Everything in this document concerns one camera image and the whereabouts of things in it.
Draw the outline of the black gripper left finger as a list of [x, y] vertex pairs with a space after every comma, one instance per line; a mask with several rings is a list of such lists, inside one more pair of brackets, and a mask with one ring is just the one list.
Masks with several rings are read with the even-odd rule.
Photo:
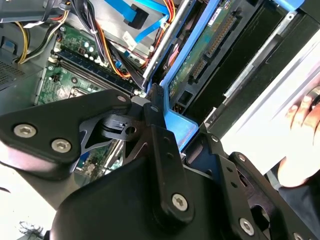
[[46, 180], [71, 175], [82, 154], [124, 141], [123, 163], [150, 163], [152, 208], [174, 228], [195, 216], [175, 135], [166, 127], [164, 89], [154, 84], [142, 104], [108, 89], [29, 107], [0, 117], [1, 164]]

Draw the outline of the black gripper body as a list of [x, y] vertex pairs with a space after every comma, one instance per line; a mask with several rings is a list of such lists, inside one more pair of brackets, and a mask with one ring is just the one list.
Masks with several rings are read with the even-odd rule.
[[180, 158], [134, 160], [72, 193], [51, 240], [223, 240], [232, 234], [222, 185]]

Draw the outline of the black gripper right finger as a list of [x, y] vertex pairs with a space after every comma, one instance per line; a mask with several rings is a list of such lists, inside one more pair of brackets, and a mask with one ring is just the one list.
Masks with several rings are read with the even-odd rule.
[[241, 153], [226, 155], [205, 126], [198, 131], [198, 168], [211, 174], [206, 225], [221, 240], [317, 240], [320, 237], [320, 179], [296, 187], [273, 186]]

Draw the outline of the person's hand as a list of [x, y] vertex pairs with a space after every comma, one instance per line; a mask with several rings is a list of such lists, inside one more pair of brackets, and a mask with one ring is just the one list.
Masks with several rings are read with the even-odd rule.
[[312, 102], [313, 99], [305, 95], [300, 105], [293, 105], [285, 116], [285, 157], [277, 177], [287, 188], [304, 184], [320, 170], [320, 105], [311, 108]]

